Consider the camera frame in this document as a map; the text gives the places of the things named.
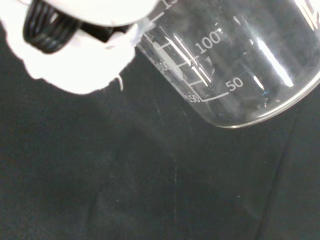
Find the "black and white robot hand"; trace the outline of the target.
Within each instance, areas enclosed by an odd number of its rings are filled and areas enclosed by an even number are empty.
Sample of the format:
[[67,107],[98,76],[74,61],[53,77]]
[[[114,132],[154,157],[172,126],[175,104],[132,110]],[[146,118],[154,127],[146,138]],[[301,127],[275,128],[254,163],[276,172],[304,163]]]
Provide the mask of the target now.
[[156,0],[3,0],[11,51],[33,79],[85,95],[121,79]]

